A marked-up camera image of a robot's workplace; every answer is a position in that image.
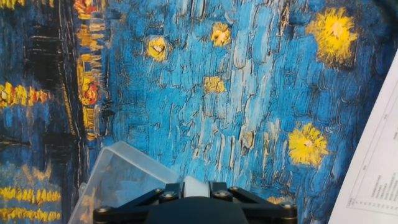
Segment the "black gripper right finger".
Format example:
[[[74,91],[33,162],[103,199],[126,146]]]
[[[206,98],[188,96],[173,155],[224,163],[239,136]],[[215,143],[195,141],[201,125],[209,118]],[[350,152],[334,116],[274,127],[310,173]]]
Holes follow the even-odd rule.
[[[208,186],[210,198],[226,202],[222,209],[228,218],[238,215],[247,223],[298,223],[298,209],[294,203],[274,204],[241,187],[228,187],[226,182],[209,182]]]

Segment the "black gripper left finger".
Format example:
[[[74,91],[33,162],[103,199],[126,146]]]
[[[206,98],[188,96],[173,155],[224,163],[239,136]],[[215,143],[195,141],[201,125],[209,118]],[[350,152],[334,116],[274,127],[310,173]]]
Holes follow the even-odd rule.
[[[93,210],[93,223],[143,222],[156,206],[183,198],[184,187],[184,182],[166,184],[119,207],[102,205]]]

